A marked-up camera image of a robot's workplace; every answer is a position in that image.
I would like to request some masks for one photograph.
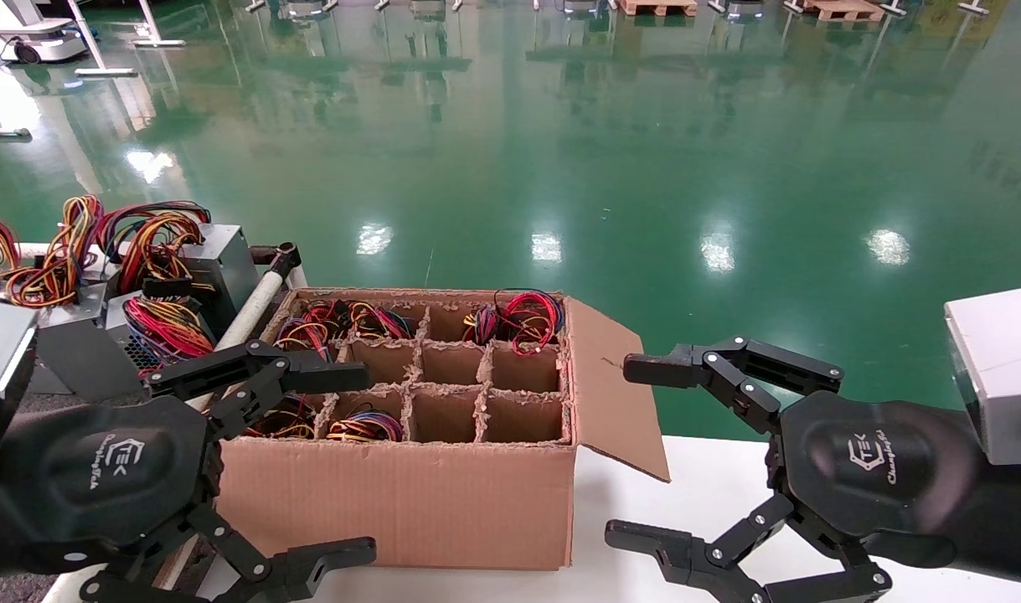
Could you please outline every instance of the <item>white pipe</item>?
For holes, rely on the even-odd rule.
[[[308,280],[305,278],[305,271],[302,270],[301,266],[296,267],[287,274],[287,287],[291,290],[308,287]]]
[[[269,308],[273,299],[280,292],[282,285],[283,278],[278,272],[274,270],[264,272],[264,275],[260,278],[260,282],[257,283],[256,289],[253,290],[253,293],[250,293],[249,299],[246,299],[242,309],[239,310],[238,316],[235,316],[230,328],[227,328],[227,332],[220,338],[216,350],[244,344],[249,339],[249,334],[253,333],[253,329],[256,329],[260,317],[264,314],[264,310]],[[206,394],[193,398],[193,400],[188,400],[186,404],[191,405],[194,409],[198,409],[198,411],[203,411],[207,408],[208,401],[211,399],[212,395]],[[193,552],[193,546],[196,543],[197,537],[189,539],[189,541],[186,541],[184,545],[180,546],[168,557],[164,568],[161,569],[161,574],[158,576],[160,579],[157,581],[159,584],[156,585],[158,588],[165,589],[165,591],[175,588],[176,582],[179,580],[182,569],[185,568],[186,561],[189,560],[189,555]],[[82,588],[82,585],[86,584],[86,581],[96,575],[104,567],[104,565],[94,565],[91,568],[79,569],[77,572],[63,573],[62,576],[59,576],[52,584],[52,588],[44,596],[42,603],[82,603],[82,599],[78,595],[79,589]]]
[[[135,40],[135,46],[186,46],[184,40],[164,40],[161,38],[161,31],[156,27],[156,19],[153,18],[153,10],[149,7],[149,0],[138,0],[142,5],[142,12],[146,15],[146,24],[149,27],[149,40]]]

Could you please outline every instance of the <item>red wire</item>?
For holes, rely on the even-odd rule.
[[[527,305],[530,304],[540,305],[544,309],[544,312],[547,312],[548,315],[544,316],[539,312],[530,310],[529,308],[527,308]],[[558,315],[558,309],[555,308],[555,306],[552,304],[551,299],[548,299],[543,295],[537,294],[536,292],[529,291],[522,293],[521,295],[518,295],[518,297],[515,297],[514,299],[510,299],[509,304],[506,304],[505,312],[503,312],[503,314],[505,314],[506,319],[509,319],[517,313],[534,314],[536,316],[542,317],[542,319],[547,321],[548,326],[546,330],[544,330],[543,335],[540,337],[540,340],[537,341],[536,348],[532,348],[532,350],[525,350],[525,348],[521,347],[522,345],[521,337],[522,335],[525,335],[525,325],[522,323],[515,323],[514,320],[510,320],[513,324],[517,324],[519,325],[519,328],[522,329],[522,331],[515,336],[514,340],[510,341],[510,346],[514,348],[515,353],[518,354],[519,356],[529,356],[532,354],[538,354],[540,350],[542,350],[542,348],[547,347],[548,344],[551,343],[552,337],[555,336],[555,332],[553,331],[555,331],[555,320],[556,316]]]

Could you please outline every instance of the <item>cardboard edge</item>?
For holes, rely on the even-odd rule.
[[[629,385],[622,379],[625,356],[643,352],[640,336],[578,299],[567,297],[563,306],[567,310],[567,379],[574,404],[576,443],[670,484],[655,397],[650,387]],[[589,391],[582,392],[586,389],[580,382],[582,367],[602,370],[613,387],[587,386]],[[590,400],[600,396],[611,400]],[[618,409],[617,428],[606,416],[613,414],[613,408]]]

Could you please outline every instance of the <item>cardboard divider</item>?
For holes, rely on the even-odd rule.
[[[422,381],[476,386],[483,348],[473,344],[426,341],[422,347]]]
[[[492,386],[515,392],[558,392],[558,348],[547,346],[536,354],[519,356],[510,344],[494,341]]]
[[[411,442],[470,443],[477,440],[477,404],[483,386],[418,383],[406,392],[405,420]]]
[[[414,372],[414,351],[418,346],[407,340],[381,340],[370,343],[363,339],[353,341],[339,354],[343,362],[364,362],[369,365],[373,383],[403,383]]]
[[[461,341],[468,325],[465,316],[483,304],[437,304],[429,306],[431,328],[429,339],[435,341]]]
[[[560,442],[569,444],[567,406],[558,393],[488,390],[480,404],[481,442]]]

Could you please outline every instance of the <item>metal stand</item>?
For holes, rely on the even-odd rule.
[[[975,12],[977,15],[989,15],[990,11],[986,10],[984,7],[980,7],[978,3],[980,3],[980,0],[973,0],[973,3],[971,4],[968,2],[962,2],[958,4],[958,8],[962,8],[962,10],[969,12]]]
[[[961,39],[965,37],[965,31],[968,31],[968,22],[970,20],[972,20],[971,12],[965,15],[965,20],[961,21],[961,30],[958,30],[958,35],[954,38],[954,42],[951,43],[950,50],[945,51],[945,58],[943,58],[942,66],[938,69],[938,72],[945,71],[946,65],[950,65],[950,59],[954,57],[954,51],[961,45]]]
[[[0,128],[0,138],[30,138],[31,131],[26,128],[16,128],[15,130],[8,130],[7,128]]]
[[[138,76],[138,71],[132,68],[108,68],[108,66],[105,66],[105,59],[100,56],[97,41],[93,39],[93,32],[86,24],[86,17],[82,15],[82,10],[78,7],[78,3],[75,0],[67,0],[67,5],[70,7],[71,14],[75,15],[75,23],[78,24],[78,30],[82,32],[82,39],[86,41],[86,48],[90,50],[93,60],[97,63],[97,68],[75,69],[75,76],[80,78],[134,78]]]
[[[153,10],[149,7],[149,0],[138,0],[142,5],[142,14],[146,15],[146,27],[149,28],[149,40],[135,40],[134,45],[141,49],[147,46],[186,46],[185,40],[164,40],[161,38],[161,31],[156,27],[156,19],[153,18]]]
[[[901,7],[902,0],[889,0],[889,4],[879,4],[879,7],[883,11],[889,12],[890,15],[905,16],[909,14],[905,8]]]

